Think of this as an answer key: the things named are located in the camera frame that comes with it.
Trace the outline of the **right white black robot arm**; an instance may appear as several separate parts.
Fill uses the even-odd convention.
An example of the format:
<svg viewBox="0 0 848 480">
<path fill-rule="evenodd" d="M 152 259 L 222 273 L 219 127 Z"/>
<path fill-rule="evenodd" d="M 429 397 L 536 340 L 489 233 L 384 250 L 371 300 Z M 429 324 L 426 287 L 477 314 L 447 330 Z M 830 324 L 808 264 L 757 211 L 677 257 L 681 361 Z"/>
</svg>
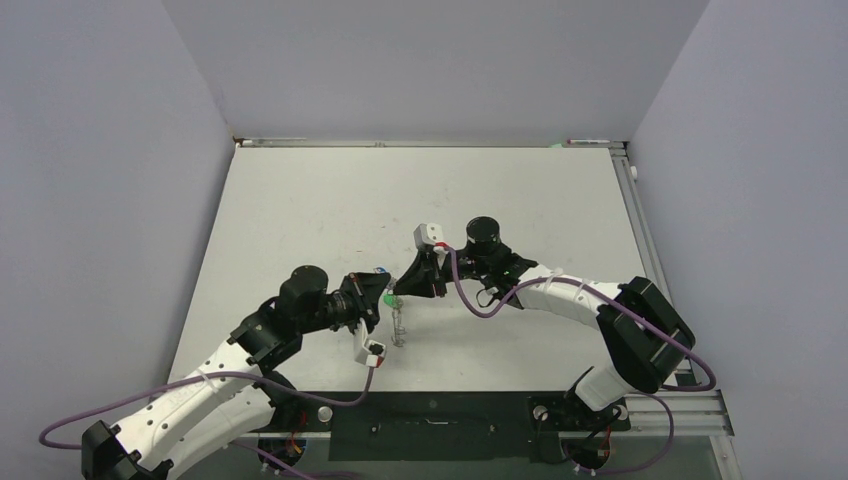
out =
<svg viewBox="0 0 848 480">
<path fill-rule="evenodd" d="M 605 408 L 625 395 L 662 389 L 696 344 L 692 330 L 651 280 L 597 282 L 558 273 L 515 253 L 491 217 L 468 222 L 459 250 L 445 243 L 441 226 L 434 223 L 419 225 L 414 239 L 416 257 L 393 288 L 399 296 L 443 297 L 448 286 L 475 280 L 497 302 L 478 308 L 480 318 L 510 306 L 599 331 L 608 361 L 590 367 L 566 393 L 566 417 L 579 428 L 593 426 Z"/>
</svg>

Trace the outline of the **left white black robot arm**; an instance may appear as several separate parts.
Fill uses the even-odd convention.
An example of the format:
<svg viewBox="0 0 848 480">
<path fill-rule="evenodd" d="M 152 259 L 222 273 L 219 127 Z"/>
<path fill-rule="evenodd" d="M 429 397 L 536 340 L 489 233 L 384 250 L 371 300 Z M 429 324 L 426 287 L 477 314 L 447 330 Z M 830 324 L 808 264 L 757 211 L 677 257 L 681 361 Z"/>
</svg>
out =
<svg viewBox="0 0 848 480">
<path fill-rule="evenodd" d="M 375 372 L 386 347 L 370 335 L 390 281 L 385 271 L 352 272 L 331 291 L 321 268 L 296 268 L 278 294 L 244 318 L 191 376 L 134 414 L 87 428 L 83 477 L 175 479 L 243 434 L 292 426 L 298 415 L 294 397 L 343 406 L 294 389 L 276 369 L 301 350 L 305 335 L 347 329 L 354 336 L 354 361 Z"/>
</svg>

